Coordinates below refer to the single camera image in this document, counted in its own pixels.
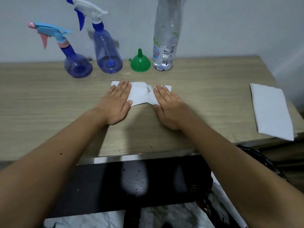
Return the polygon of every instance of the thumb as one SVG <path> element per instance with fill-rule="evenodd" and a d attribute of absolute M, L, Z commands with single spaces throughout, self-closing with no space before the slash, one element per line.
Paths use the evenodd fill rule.
<path fill-rule="evenodd" d="M 153 109 L 156 112 L 156 114 L 159 117 L 159 119 L 162 119 L 165 116 L 163 109 L 159 105 L 154 104 L 153 105 Z"/>
<path fill-rule="evenodd" d="M 128 112 L 129 112 L 129 110 L 130 110 L 130 108 L 131 108 L 131 106 L 132 106 L 132 103 L 133 103 L 132 100 L 128 100 L 128 101 L 124 104 L 123 109 L 122 109 L 121 112 L 120 112 L 120 113 L 121 113 L 121 117 L 122 117 L 123 119 L 126 118 Z"/>

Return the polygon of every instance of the wall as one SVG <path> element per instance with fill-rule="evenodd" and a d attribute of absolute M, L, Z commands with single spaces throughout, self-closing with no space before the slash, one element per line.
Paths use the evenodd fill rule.
<path fill-rule="evenodd" d="M 105 28 L 119 42 L 123 59 L 138 48 L 152 57 L 157 0 L 89 1 L 109 11 L 103 16 Z M 177 57 L 260 54 L 285 94 L 302 107 L 303 6 L 304 0 L 188 0 Z M 0 62 L 64 59 L 53 38 L 43 49 L 40 36 L 27 27 L 29 21 L 70 29 L 67 38 L 75 51 L 95 59 L 90 19 L 79 32 L 76 12 L 66 0 L 2 0 Z"/>

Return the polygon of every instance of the blue spray bottle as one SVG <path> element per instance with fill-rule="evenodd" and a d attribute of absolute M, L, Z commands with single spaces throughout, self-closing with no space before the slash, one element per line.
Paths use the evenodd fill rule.
<path fill-rule="evenodd" d="M 77 12 L 80 31 L 85 23 L 85 17 L 92 18 L 92 25 L 94 28 L 94 46 L 97 64 L 105 73 L 116 73 L 123 67 L 123 62 L 116 49 L 113 39 L 108 31 L 104 29 L 101 20 L 102 14 L 107 14 L 98 6 L 86 0 L 67 0 L 68 3 L 75 6 L 74 10 Z"/>
<path fill-rule="evenodd" d="M 82 78 L 88 76 L 92 72 L 92 64 L 83 55 L 76 54 L 69 41 L 64 37 L 65 34 L 71 32 L 70 30 L 40 22 L 30 22 L 29 27 L 36 29 L 40 34 L 44 49 L 47 47 L 47 40 L 49 37 L 56 38 L 57 44 L 67 57 L 64 61 L 64 68 L 69 75 L 74 78 Z"/>

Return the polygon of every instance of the person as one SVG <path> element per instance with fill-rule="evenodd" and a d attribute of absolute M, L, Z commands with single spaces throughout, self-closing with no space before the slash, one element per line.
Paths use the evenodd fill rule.
<path fill-rule="evenodd" d="M 113 85 L 93 109 L 0 172 L 0 225 L 33 228 L 47 216 L 89 141 L 131 108 L 129 81 Z M 165 86 L 154 88 L 160 122 L 197 147 L 249 227 L 304 227 L 304 194 L 230 143 Z"/>

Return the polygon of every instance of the funnel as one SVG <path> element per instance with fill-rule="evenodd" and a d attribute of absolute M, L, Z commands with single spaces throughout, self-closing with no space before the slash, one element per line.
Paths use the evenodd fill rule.
<path fill-rule="evenodd" d="M 136 72 L 145 72 L 151 67 L 151 62 L 142 54 L 141 49 L 138 49 L 138 55 L 133 60 L 130 58 L 129 61 L 131 62 L 131 68 Z"/>

